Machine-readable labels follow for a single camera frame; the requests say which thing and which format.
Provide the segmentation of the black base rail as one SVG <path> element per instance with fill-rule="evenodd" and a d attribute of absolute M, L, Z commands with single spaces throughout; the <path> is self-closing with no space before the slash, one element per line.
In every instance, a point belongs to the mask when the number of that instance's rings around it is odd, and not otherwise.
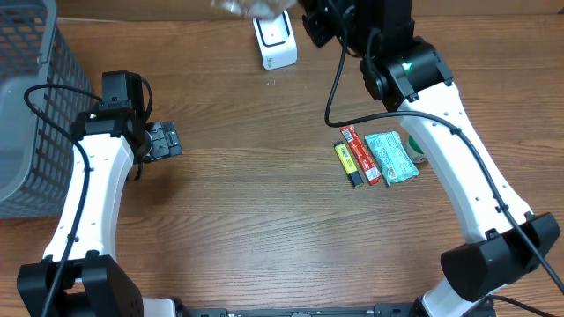
<path fill-rule="evenodd" d="M 376 304 L 373 307 L 294 308 L 290 310 L 188 309 L 172 299 L 143 298 L 144 316 L 187 317 L 386 317 L 416 316 L 411 304 Z"/>

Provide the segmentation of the red snack bar wrapper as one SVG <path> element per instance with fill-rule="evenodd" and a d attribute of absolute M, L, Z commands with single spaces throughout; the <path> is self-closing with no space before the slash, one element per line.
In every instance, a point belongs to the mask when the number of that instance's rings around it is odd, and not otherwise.
<path fill-rule="evenodd" d="M 361 142 L 360 137 L 353 125 L 348 125 L 340 129 L 343 137 L 347 141 L 349 147 L 357 159 L 367 181 L 370 185 L 375 185 L 382 175 L 376 167 L 375 161 L 369 154 L 365 145 Z"/>

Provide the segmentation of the grey plastic mesh basket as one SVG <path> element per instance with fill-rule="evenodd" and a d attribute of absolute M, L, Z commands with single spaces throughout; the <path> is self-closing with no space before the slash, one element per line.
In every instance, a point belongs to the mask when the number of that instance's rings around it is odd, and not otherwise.
<path fill-rule="evenodd" d="M 57 26 L 53 1 L 1 0 L 1 216 L 61 214 L 71 180 L 71 142 L 38 118 L 32 102 L 69 129 L 92 89 Z"/>

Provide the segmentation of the yellow highlighter marker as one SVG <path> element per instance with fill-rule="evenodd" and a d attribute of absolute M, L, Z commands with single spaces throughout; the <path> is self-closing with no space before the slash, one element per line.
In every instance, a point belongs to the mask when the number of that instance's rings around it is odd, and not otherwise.
<path fill-rule="evenodd" d="M 346 145 L 343 142 L 339 141 L 334 144 L 334 150 L 338 155 L 338 158 L 345 170 L 347 178 L 352 184 L 352 187 L 359 188 L 360 186 L 362 186 L 363 180 Z"/>

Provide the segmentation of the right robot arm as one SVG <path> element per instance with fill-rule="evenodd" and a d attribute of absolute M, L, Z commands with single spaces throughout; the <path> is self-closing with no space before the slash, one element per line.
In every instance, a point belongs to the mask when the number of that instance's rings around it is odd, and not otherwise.
<path fill-rule="evenodd" d="M 560 235 L 509 186 L 464 111 L 436 48 L 417 36 L 408 1 L 303 2 L 319 47 L 332 39 L 360 58 L 366 89 L 416 141 L 443 185 L 464 244 L 442 254 L 442 280 L 411 304 L 378 304 L 377 316 L 491 316 L 498 290 L 537 268 Z"/>

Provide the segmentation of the green lid jar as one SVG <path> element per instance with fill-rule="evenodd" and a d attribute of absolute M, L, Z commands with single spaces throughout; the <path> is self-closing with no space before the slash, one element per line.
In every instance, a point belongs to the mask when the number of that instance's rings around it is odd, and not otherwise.
<path fill-rule="evenodd" d="M 421 148 L 411 135 L 409 135 L 404 142 L 404 150 L 411 161 L 415 164 L 424 163 L 427 161 L 427 157 L 425 156 L 424 152 L 421 150 Z"/>

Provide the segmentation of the teal tissue packet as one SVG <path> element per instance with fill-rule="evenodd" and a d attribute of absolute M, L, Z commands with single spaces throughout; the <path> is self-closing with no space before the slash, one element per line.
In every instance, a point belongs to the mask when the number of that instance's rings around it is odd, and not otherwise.
<path fill-rule="evenodd" d="M 365 136 L 365 142 L 381 168 L 388 186 L 419 175 L 396 131 Z"/>

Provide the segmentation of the white barcode scanner stand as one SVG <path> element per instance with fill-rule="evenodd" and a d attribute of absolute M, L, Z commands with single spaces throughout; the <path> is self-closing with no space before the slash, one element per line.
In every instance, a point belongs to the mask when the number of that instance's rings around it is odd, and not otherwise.
<path fill-rule="evenodd" d="M 272 20 L 253 19 L 263 67 L 275 70 L 296 63 L 297 44 L 287 11 Z"/>

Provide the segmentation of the brown cookie bag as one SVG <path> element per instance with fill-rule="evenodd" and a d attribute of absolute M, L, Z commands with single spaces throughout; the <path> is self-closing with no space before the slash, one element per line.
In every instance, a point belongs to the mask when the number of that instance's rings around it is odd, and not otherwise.
<path fill-rule="evenodd" d="M 212 0 L 211 6 L 244 18 L 274 19 L 297 0 Z"/>

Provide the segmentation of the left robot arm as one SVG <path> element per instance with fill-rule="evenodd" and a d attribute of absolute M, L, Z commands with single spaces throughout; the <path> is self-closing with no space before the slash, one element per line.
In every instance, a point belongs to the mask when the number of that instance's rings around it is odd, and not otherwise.
<path fill-rule="evenodd" d="M 32 316 L 186 315 L 176 298 L 151 299 L 115 255 L 122 191 L 131 168 L 182 154 L 172 122 L 151 122 L 148 81 L 125 70 L 102 75 L 102 94 L 69 130 L 31 111 L 73 144 L 63 213 L 40 262 L 20 267 L 17 289 Z"/>

